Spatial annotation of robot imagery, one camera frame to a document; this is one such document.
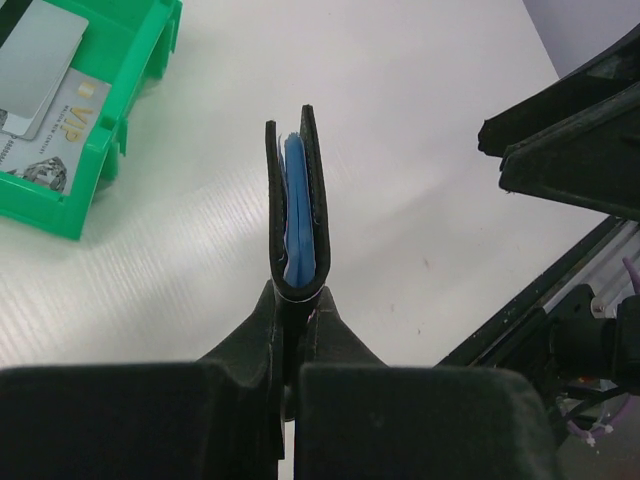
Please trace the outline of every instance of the blue card held in gripper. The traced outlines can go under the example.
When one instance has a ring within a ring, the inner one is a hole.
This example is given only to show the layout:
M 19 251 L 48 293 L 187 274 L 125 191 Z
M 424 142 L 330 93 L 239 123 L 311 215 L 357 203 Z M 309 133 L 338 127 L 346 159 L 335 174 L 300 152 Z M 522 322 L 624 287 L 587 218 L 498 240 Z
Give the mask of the blue card held in gripper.
M 308 285 L 316 273 L 307 162 L 300 135 L 292 133 L 287 137 L 284 155 L 278 142 L 278 157 L 287 195 L 284 244 L 288 260 L 284 279 L 292 287 L 300 288 Z

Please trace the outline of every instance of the table surface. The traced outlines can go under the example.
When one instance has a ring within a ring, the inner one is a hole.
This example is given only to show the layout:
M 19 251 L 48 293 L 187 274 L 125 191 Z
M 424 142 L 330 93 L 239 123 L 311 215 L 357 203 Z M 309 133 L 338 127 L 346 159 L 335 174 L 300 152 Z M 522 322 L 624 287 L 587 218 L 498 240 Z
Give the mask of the table surface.
M 520 0 L 186 2 L 79 243 L 0 220 L 0 365 L 195 359 L 269 277 L 264 123 L 315 107 L 328 284 L 384 361 L 431 365 L 603 217 L 498 189 L 485 118 L 556 79 Z

